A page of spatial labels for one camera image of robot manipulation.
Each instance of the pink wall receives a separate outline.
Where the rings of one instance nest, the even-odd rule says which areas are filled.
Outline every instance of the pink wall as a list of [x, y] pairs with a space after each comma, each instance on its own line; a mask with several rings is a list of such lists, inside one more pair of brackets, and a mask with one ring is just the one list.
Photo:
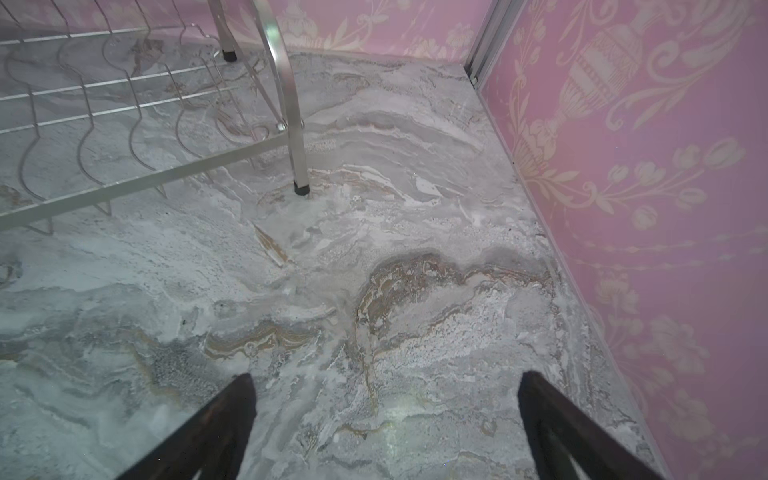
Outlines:
[[678, 479], [768, 478], [766, 21], [529, 0], [482, 88]]
[[[258, 32], [247, 2], [222, 0], [230, 27], [239, 38], [254, 40]], [[98, 0], [112, 28], [143, 26], [134, 0]], [[215, 35], [204, 0], [177, 0], [185, 22], [197, 22]], [[270, 0], [286, 43], [294, 49], [358, 51], [460, 62], [466, 59], [491, 0]], [[94, 0], [56, 0], [76, 31], [106, 29]], [[176, 25], [171, 0], [139, 0], [155, 25]], [[26, 25], [63, 21], [50, 0], [6, 0]]]

